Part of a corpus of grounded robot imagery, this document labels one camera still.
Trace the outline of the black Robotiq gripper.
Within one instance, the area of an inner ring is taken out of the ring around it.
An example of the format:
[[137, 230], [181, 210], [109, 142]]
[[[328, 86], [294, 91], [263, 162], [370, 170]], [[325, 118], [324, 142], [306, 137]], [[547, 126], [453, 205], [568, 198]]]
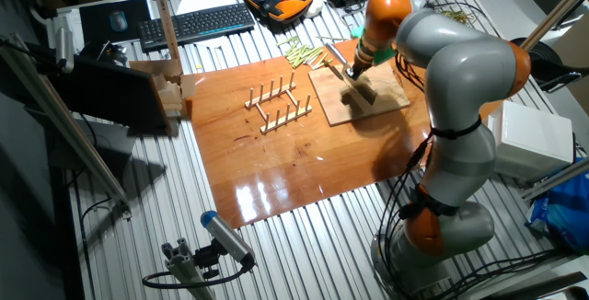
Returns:
[[351, 80], [364, 80], [365, 79], [365, 73], [363, 73], [366, 69], [370, 68], [372, 66], [372, 60], [369, 59], [368, 61], [366, 61], [363, 58], [360, 58], [358, 56], [354, 57], [354, 62], [352, 65], [352, 68], [347, 68], [345, 70], [345, 74], [350, 77]]

